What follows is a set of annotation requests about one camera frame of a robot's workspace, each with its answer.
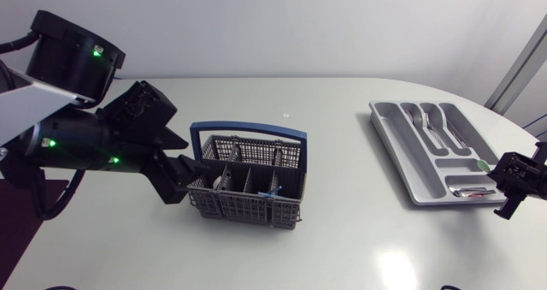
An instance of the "gray cutlery tray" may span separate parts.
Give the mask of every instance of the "gray cutlery tray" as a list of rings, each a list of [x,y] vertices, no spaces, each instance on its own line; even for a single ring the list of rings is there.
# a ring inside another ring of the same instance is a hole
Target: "gray cutlery tray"
[[[496,189],[496,182],[477,166],[482,159],[493,169],[498,162],[497,154],[454,104],[373,101],[370,108],[371,121],[415,204],[484,204],[505,200]],[[485,188],[496,192],[466,198],[455,196],[451,188]]]

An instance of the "black cable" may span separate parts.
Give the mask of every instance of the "black cable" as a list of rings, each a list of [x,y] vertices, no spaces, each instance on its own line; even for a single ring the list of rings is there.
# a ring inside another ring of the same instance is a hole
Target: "black cable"
[[[46,209],[46,188],[45,188],[45,176],[44,171],[37,174],[38,177],[34,178],[34,184],[31,186],[32,192],[32,204],[38,218],[49,221],[57,217],[67,207],[72,196],[76,193],[80,182],[84,178],[85,170],[76,170],[70,184],[65,188],[61,197],[51,206],[50,209]]]
[[[77,289],[73,287],[69,287],[69,286],[55,286],[55,287],[49,287],[45,290],[77,290]]]
[[[6,84],[8,84],[8,90],[14,90],[15,89],[14,77],[11,75],[11,72],[9,72],[8,67],[2,60],[0,60],[0,70],[2,70],[2,76],[6,80]]]
[[[14,50],[20,50],[23,47],[27,47],[28,45],[36,42],[40,38],[40,34],[37,32],[29,32],[26,37],[19,38],[15,41],[11,41],[8,43],[0,44],[0,54],[7,53]]]
[[[444,286],[441,287],[441,290],[461,290],[461,289],[459,287],[444,285]]]

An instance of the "blue handle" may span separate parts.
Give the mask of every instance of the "blue handle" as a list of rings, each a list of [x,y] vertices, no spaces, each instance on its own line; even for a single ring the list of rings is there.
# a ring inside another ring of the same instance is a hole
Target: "blue handle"
[[[278,127],[269,124],[249,123],[240,121],[202,121],[194,122],[190,126],[191,146],[194,149],[196,160],[202,157],[202,143],[199,132],[202,131],[245,131],[265,133],[283,138],[294,139],[300,142],[300,161],[298,167],[305,173],[308,161],[308,135],[292,128]]]

